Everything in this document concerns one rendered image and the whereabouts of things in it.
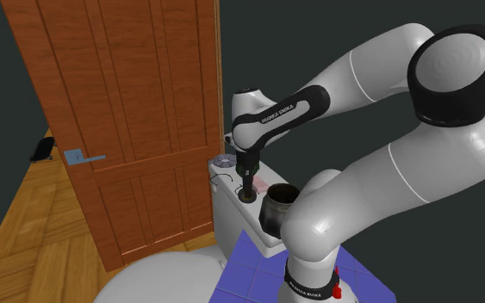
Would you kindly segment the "silver round disc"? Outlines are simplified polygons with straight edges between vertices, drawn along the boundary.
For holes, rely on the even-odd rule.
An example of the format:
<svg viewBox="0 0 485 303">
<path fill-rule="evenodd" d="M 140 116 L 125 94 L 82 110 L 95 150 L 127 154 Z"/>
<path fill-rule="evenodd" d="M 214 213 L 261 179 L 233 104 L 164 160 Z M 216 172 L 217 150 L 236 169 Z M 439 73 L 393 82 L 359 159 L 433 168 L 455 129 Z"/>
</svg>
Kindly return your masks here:
<svg viewBox="0 0 485 303">
<path fill-rule="evenodd" d="M 237 163 L 236 156 L 233 154 L 219 154 L 208 161 L 209 164 L 219 168 L 231 168 Z"/>
</svg>

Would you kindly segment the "pink flat block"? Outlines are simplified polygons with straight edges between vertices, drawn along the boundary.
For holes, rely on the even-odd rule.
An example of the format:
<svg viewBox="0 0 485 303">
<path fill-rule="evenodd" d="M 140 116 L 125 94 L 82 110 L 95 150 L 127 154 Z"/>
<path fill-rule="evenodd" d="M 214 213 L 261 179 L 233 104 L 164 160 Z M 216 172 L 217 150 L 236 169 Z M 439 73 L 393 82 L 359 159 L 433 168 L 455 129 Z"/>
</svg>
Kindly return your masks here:
<svg viewBox="0 0 485 303">
<path fill-rule="evenodd" d="M 266 193 L 270 185 L 264 181 L 261 177 L 255 176 L 252 181 L 252 188 L 253 190 L 258 193 Z"/>
</svg>

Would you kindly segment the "dark brown jar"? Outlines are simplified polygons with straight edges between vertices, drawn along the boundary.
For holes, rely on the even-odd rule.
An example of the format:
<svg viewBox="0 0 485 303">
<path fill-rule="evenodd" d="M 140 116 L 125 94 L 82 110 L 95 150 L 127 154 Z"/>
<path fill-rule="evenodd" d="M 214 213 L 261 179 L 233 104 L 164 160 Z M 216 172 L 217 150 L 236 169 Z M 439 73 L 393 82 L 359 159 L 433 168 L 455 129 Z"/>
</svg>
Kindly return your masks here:
<svg viewBox="0 0 485 303">
<path fill-rule="evenodd" d="M 300 190 L 288 183 L 275 183 L 267 189 L 258 216 L 265 233 L 274 238 L 282 238 L 280 230 L 283 219 L 299 194 Z"/>
</svg>

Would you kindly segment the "white toilet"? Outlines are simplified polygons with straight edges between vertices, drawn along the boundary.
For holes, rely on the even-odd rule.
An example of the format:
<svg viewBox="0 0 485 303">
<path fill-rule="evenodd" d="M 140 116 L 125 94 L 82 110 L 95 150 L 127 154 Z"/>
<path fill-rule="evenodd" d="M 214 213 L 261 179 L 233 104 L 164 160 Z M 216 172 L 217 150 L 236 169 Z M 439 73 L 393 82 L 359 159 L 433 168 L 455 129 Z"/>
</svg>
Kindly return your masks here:
<svg viewBox="0 0 485 303">
<path fill-rule="evenodd" d="M 215 244 L 191 252 L 171 251 L 145 257 L 112 278 L 93 303 L 209 303 L 241 232 L 261 254 L 269 247 L 259 238 L 259 201 L 239 201 L 241 178 L 235 167 L 208 164 L 213 199 Z M 272 241 L 277 254 L 285 250 Z"/>
</svg>

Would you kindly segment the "blue tiled robot stand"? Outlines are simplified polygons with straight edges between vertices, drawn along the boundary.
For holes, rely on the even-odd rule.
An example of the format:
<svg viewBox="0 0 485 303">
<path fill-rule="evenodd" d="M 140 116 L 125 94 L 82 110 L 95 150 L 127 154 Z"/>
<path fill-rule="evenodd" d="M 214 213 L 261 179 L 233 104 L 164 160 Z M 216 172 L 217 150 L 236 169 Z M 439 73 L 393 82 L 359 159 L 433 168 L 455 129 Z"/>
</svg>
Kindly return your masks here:
<svg viewBox="0 0 485 303">
<path fill-rule="evenodd" d="M 289 253 L 266 258 L 241 232 L 209 303 L 278 303 Z M 340 278 L 348 283 L 358 303 L 397 303 L 395 294 L 344 248 L 336 260 Z"/>
</svg>

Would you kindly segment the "brown wooden door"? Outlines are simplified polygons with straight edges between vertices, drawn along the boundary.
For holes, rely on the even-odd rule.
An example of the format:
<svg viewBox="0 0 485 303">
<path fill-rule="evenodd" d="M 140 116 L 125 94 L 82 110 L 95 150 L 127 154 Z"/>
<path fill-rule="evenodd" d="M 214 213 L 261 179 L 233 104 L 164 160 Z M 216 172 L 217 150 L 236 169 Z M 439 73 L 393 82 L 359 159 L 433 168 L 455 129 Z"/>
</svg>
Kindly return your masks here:
<svg viewBox="0 0 485 303">
<path fill-rule="evenodd" d="M 219 0 L 0 0 L 106 270 L 209 233 Z"/>
</svg>

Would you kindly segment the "black rounded object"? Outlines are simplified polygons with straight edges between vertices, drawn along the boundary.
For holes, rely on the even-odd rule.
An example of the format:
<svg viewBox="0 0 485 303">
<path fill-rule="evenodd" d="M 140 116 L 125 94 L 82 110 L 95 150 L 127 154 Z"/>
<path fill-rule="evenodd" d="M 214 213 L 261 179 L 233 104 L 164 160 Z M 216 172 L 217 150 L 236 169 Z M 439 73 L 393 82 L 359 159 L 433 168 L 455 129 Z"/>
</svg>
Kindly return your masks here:
<svg viewBox="0 0 485 303">
<path fill-rule="evenodd" d="M 29 158 L 30 163 L 36 163 L 41 160 L 52 160 L 52 151 L 56 146 L 54 137 L 45 137 L 39 141 L 34 152 Z"/>
</svg>

